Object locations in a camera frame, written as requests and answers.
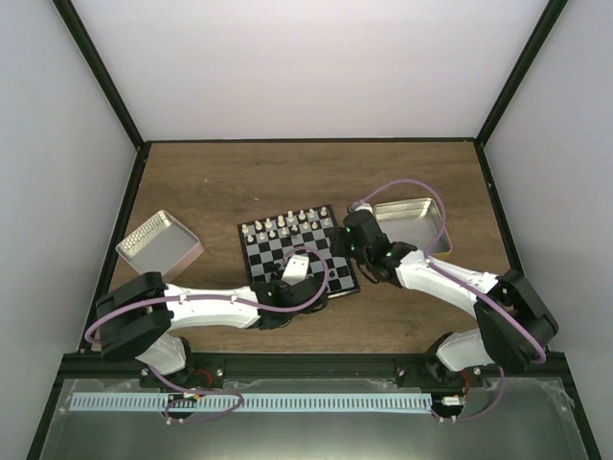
white robotic arm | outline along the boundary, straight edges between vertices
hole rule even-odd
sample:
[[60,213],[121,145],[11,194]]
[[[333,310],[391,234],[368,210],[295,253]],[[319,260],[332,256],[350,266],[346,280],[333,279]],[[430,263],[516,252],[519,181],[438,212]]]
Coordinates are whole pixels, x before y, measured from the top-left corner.
[[[327,303],[327,293],[323,289],[319,298],[314,299],[321,282],[307,277],[308,267],[308,256],[294,254],[281,279],[228,290],[165,285],[159,273],[141,275],[97,302],[98,316],[102,318],[126,304],[133,306],[135,301],[156,299],[146,309],[127,311],[103,322],[102,357],[136,358],[162,375],[173,374],[187,365],[187,342],[169,332],[202,326],[275,329],[287,324],[298,312],[320,310]],[[307,309],[297,307],[311,299],[314,300]]]
[[[483,293],[488,293],[498,284],[496,275],[491,273],[471,271],[438,260],[435,263],[444,271]],[[396,272],[398,281],[404,288],[426,292],[475,317],[474,305],[478,300],[477,296],[428,266],[421,250],[412,251],[404,256]],[[437,358],[453,372],[493,362],[486,352],[479,329],[450,335],[439,346]]]
[[[426,292],[477,319],[479,329],[449,333],[435,342],[438,377],[494,362],[506,371],[523,372],[557,333],[557,322],[521,273],[509,270],[499,276],[434,258],[426,260],[414,245],[390,242],[370,206],[350,212],[343,223],[345,228],[335,230],[332,255],[354,259],[374,283]],[[366,275],[363,267],[374,278]]]

white wall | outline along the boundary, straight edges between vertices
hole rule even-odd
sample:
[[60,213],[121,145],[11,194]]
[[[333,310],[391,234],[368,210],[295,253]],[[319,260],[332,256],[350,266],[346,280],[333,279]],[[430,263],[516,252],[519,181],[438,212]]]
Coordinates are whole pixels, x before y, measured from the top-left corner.
[[74,352],[135,151],[52,2],[0,14],[0,457]]
[[146,139],[474,136],[546,0],[76,0]]
[[528,276],[613,458],[613,3],[568,3],[487,145]]

wooden surface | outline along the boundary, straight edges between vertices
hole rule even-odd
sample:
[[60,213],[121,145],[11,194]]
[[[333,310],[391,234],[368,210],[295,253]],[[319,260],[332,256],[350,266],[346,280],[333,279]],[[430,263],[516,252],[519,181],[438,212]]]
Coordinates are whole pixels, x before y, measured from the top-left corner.
[[[400,177],[422,180],[441,194],[453,244],[449,262],[493,273],[509,268],[470,143],[155,144],[127,232],[161,209],[170,212],[205,248],[174,283],[235,288],[248,282],[238,223],[326,203],[342,222],[348,204]],[[372,204],[423,196],[418,187],[400,185]],[[135,276],[120,259],[111,288]],[[357,276],[360,293],[298,316],[286,328],[192,328],[181,335],[195,351],[420,353],[446,332],[475,327],[441,300]]]

purple cable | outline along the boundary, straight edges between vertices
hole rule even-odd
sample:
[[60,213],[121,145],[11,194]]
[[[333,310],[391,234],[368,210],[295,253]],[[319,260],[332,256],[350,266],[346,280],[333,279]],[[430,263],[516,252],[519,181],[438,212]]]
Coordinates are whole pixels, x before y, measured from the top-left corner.
[[[498,370],[500,371],[500,380],[498,380],[499,381],[498,384],[500,387],[498,389],[498,394],[496,395],[496,399],[488,407],[483,409],[481,412],[477,412],[476,414],[469,415],[468,417],[457,419],[456,422],[470,422],[471,420],[479,419],[483,417],[484,415],[486,415],[488,412],[490,412],[496,405],[498,405],[500,400],[502,400],[502,395],[505,392],[505,371],[503,371],[502,367],[499,367]],[[443,418],[439,414],[437,414],[433,409],[430,409],[430,412],[432,412],[432,415],[434,415],[437,419]]]
[[[321,287],[319,288],[319,290],[313,297],[311,297],[306,302],[304,302],[303,304],[297,307],[289,307],[289,308],[271,307],[269,305],[259,304],[258,302],[253,302],[251,300],[246,300],[246,299],[237,299],[235,300],[235,302],[237,304],[247,305],[249,307],[255,307],[260,310],[274,311],[278,313],[292,313],[294,311],[304,310],[310,307],[311,305],[313,305],[315,302],[317,302],[317,299],[319,299],[324,293],[324,291],[328,288],[328,279],[329,279],[328,266],[326,265],[326,261],[324,260],[322,255],[319,252],[317,252],[317,250],[311,249],[310,247],[306,247],[306,246],[293,247],[284,256],[286,258],[290,257],[297,251],[306,251],[306,252],[310,252],[311,254],[314,254],[317,257],[317,259],[320,260],[320,262],[322,263],[324,267],[324,281],[322,282]],[[133,311],[133,310],[141,309],[143,307],[149,307],[151,305],[156,305],[156,304],[164,304],[166,302],[179,302],[181,300],[187,300],[187,301],[189,300],[231,300],[231,297],[228,295],[216,295],[216,294],[192,294],[192,295],[186,295],[186,296],[172,295],[169,297],[156,297],[154,299],[141,300],[139,302],[135,302],[133,304],[129,304],[129,305],[120,307],[112,311],[111,313],[106,314],[102,318],[98,319],[87,329],[87,331],[85,331],[84,338],[89,343],[100,343],[100,341],[94,337],[94,334],[96,333],[96,331],[101,325],[103,325],[104,323],[107,323],[111,319],[116,318],[117,316],[120,316],[124,313],[127,313],[128,311]]]
[[471,286],[468,283],[465,283],[464,281],[456,278],[451,273],[447,273],[442,268],[439,268],[438,266],[436,266],[436,265],[434,265],[432,263],[432,259],[430,258],[430,249],[432,248],[432,245],[443,235],[444,228],[445,228],[445,226],[447,224],[447,213],[446,213],[446,211],[444,209],[443,200],[441,199],[441,196],[439,194],[437,194],[437,192],[432,187],[430,187],[427,184],[424,184],[423,182],[415,180],[415,179],[398,179],[398,180],[393,180],[392,182],[389,182],[389,183],[383,185],[382,187],[379,187],[374,192],[372,192],[370,195],[360,199],[359,201],[356,201],[354,204],[352,204],[351,208],[352,208],[352,210],[355,210],[355,208],[357,208],[358,206],[364,204],[365,202],[370,200],[373,196],[377,195],[378,193],[382,192],[383,190],[387,189],[388,187],[392,187],[393,185],[404,184],[404,183],[406,183],[406,184],[415,184],[415,185],[422,186],[424,189],[426,189],[428,192],[430,192],[430,194],[432,194],[432,196],[436,200],[437,204],[439,205],[439,210],[441,212],[441,228],[439,229],[439,233],[437,233],[434,236],[434,238],[432,240],[430,240],[428,242],[428,244],[423,248],[423,257],[425,257],[425,260],[426,260],[426,263],[428,264],[428,266],[430,268],[432,268],[434,271],[436,271],[437,273],[440,273],[445,278],[448,278],[449,280],[453,281],[458,286],[460,286],[460,287],[468,290],[469,292],[473,293],[478,298],[483,300],[486,304],[488,304],[490,307],[492,307],[498,314],[500,314],[503,318],[505,318],[505,320],[507,320],[534,347],[534,349],[538,353],[538,360],[535,361],[535,362],[538,363],[538,364],[541,364],[541,363],[545,362],[545,360],[547,359],[547,356],[545,355],[545,351],[540,346],[540,344],[536,341],[536,339],[534,337],[532,337],[532,335],[528,331],[526,331],[526,329],[524,329],[524,327],[521,324],[519,324],[517,321],[515,321],[515,319],[510,314],[508,314],[507,311],[502,306],[500,306],[498,304],[498,302],[495,302],[493,299],[489,298],[483,292],[480,292],[479,290],[475,289],[473,286]]
[[444,210],[443,200],[441,199],[439,194],[437,194],[436,190],[434,190],[428,184],[425,184],[425,183],[423,183],[423,182],[421,182],[419,180],[416,180],[416,179],[397,179],[397,180],[393,180],[392,182],[389,182],[389,183],[379,187],[374,192],[372,192],[370,195],[365,196],[364,198],[360,199],[359,201],[356,201],[354,204],[352,204],[350,206],[350,208],[352,209],[352,211],[355,211],[355,208],[357,208],[357,207],[361,206],[362,204],[368,202],[373,196],[378,195],[381,192],[383,192],[385,189],[390,188],[393,185],[397,185],[397,184],[415,184],[415,185],[419,185],[420,187],[423,187],[425,190],[430,192],[430,194],[432,194],[432,196],[436,200],[437,204],[439,205],[439,208],[440,208],[440,211],[441,211],[441,221],[443,222],[443,224],[441,225],[441,228],[439,229],[439,233],[437,233],[435,235],[435,237],[432,240],[430,240],[428,242],[428,244],[425,246],[425,248],[423,249],[423,254],[427,255],[427,254],[430,253],[430,248],[431,248],[432,244],[437,242],[437,240],[443,235],[444,226],[445,226],[445,223],[447,222],[447,215],[446,215],[445,210]]
[[[186,423],[186,424],[193,424],[195,422],[205,422],[205,421],[209,421],[209,420],[219,419],[219,418],[224,417],[224,416],[226,416],[228,414],[231,414],[232,412],[237,410],[239,407],[241,407],[244,404],[244,402],[245,402],[245,399],[238,392],[234,392],[234,391],[223,391],[223,392],[221,392],[221,391],[213,391],[213,390],[192,390],[192,389],[189,389],[189,388],[183,388],[183,387],[181,387],[179,385],[175,385],[170,380],[165,378],[160,373],[160,371],[158,371],[154,367],[149,366],[149,370],[151,371],[151,373],[158,380],[160,380],[162,383],[164,383],[168,388],[170,388],[172,390],[179,391],[181,393],[190,393],[192,395],[198,395],[198,396],[228,395],[228,396],[236,396],[238,398],[237,403],[235,403],[229,409],[223,410],[221,412],[217,412],[217,413],[215,413],[213,415],[208,415],[206,417],[198,417],[198,418],[195,418],[195,419],[190,417],[189,419],[184,419],[184,423]],[[187,399],[180,399],[180,400],[174,400],[174,401],[171,401],[171,402],[168,403],[168,405],[164,409],[164,416],[166,417],[167,421],[171,420],[170,414],[169,414],[170,408],[173,407],[175,404],[183,402],[183,401],[189,401],[189,400],[187,400]]]

